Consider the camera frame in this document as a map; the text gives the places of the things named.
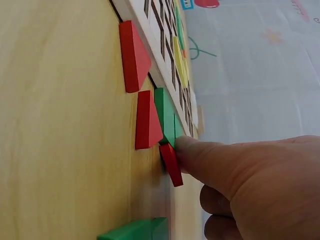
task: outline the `grid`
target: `grid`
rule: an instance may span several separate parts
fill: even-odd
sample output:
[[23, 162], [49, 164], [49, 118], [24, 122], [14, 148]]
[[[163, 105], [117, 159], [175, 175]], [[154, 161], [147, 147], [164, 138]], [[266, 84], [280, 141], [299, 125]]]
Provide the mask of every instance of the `grid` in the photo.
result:
[[159, 44], [161, 55], [170, 73], [172, 87], [179, 96], [179, 103], [184, 113], [191, 136], [194, 136], [190, 85], [182, 88], [175, 57], [173, 37], [177, 36], [177, 22], [174, 0], [145, 0], [144, 12], [149, 20], [152, 32]]

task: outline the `wooden surface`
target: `wooden surface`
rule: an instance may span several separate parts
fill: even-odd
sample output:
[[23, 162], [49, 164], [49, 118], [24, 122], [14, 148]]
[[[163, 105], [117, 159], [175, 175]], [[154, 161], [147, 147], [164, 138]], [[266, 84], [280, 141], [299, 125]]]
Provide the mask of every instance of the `wooden surface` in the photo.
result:
[[0, 0], [0, 239], [90, 240], [148, 217], [200, 239], [199, 183], [173, 189], [158, 147], [134, 149], [118, 24], [107, 0]]

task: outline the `red block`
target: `red block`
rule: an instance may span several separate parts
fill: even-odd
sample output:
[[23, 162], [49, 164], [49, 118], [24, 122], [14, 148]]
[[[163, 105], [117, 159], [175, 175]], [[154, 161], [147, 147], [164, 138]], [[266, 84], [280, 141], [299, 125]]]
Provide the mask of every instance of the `red block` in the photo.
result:
[[125, 91], [138, 92], [151, 68], [151, 59], [132, 21], [120, 23], [119, 32]]
[[164, 138], [150, 90], [138, 93], [136, 113], [135, 149], [149, 149]]
[[173, 186], [179, 187], [183, 185], [182, 175], [180, 171], [180, 167], [177, 162], [176, 152], [170, 143], [159, 146], [162, 158], [164, 160], [166, 170], [168, 171]]

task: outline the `finger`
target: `finger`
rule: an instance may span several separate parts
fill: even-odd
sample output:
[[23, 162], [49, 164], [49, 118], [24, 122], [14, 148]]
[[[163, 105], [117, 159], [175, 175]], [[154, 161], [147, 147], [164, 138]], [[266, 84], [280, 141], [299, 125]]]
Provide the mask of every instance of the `finger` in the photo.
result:
[[201, 142], [191, 137], [179, 137], [175, 150], [179, 164], [205, 185], [218, 190], [228, 200], [240, 185], [234, 184], [245, 165], [241, 156], [247, 146], [224, 145], [216, 142]]
[[223, 216], [209, 217], [204, 227], [204, 235], [208, 240], [243, 240], [236, 221]]
[[204, 185], [200, 192], [200, 204], [209, 214], [232, 217], [230, 202], [217, 190]]

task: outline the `wooden block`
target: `wooden block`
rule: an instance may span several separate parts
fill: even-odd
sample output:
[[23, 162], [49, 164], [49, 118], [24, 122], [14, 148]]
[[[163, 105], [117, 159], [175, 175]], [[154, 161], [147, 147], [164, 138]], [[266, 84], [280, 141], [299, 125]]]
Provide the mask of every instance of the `wooden block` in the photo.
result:
[[189, 72], [188, 61], [187, 61], [187, 59], [186, 59], [185, 57], [183, 58], [183, 65], [184, 65], [184, 69], [185, 69], [186, 79], [187, 79], [188, 82], [189, 82], [190, 72]]
[[151, 59], [132, 21], [119, 25], [125, 91], [138, 92], [151, 68]]
[[184, 130], [180, 124], [179, 117], [174, 115], [174, 137], [177, 139], [184, 135]]
[[150, 220], [139, 220], [97, 237], [97, 240], [152, 240]]
[[154, 102], [163, 133], [160, 144], [175, 146], [175, 112], [168, 91], [163, 87], [155, 89]]
[[151, 221], [152, 240], [169, 240], [169, 222], [166, 217], [157, 217]]
[[166, 170], [168, 171], [174, 187], [183, 185], [181, 170], [177, 162], [176, 152], [170, 143], [159, 147]]
[[138, 93], [135, 149], [149, 149], [164, 138], [150, 90]]
[[178, 33], [178, 38], [180, 42], [181, 49], [185, 49], [185, 34], [184, 34], [184, 28], [182, 25], [182, 20], [180, 17], [180, 12], [178, 9], [178, 6], [175, 7], [175, 19], [176, 19], [176, 27], [177, 27], [177, 33]]
[[182, 56], [186, 59], [187, 58], [187, 51], [185, 49], [182, 50]]
[[184, 64], [182, 51], [181, 51], [177, 36], [173, 37], [173, 48], [174, 48], [175, 65], [176, 65], [176, 68], [178, 69], [178, 74], [181, 80], [182, 87], [185, 89], [188, 87], [188, 79], [186, 76], [185, 64]]

